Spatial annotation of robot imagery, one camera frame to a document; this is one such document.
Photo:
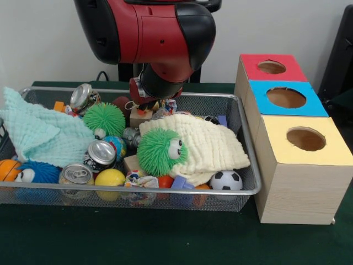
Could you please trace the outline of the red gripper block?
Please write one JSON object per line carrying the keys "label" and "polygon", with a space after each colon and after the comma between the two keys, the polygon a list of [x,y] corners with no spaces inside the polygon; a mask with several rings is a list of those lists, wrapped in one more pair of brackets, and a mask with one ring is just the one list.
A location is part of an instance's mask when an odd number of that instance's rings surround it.
{"label": "red gripper block", "polygon": [[150,102],[151,98],[144,90],[140,77],[131,78],[129,81],[129,88],[132,101],[136,104],[140,104],[138,106],[139,110],[144,111],[152,109],[152,102]]}

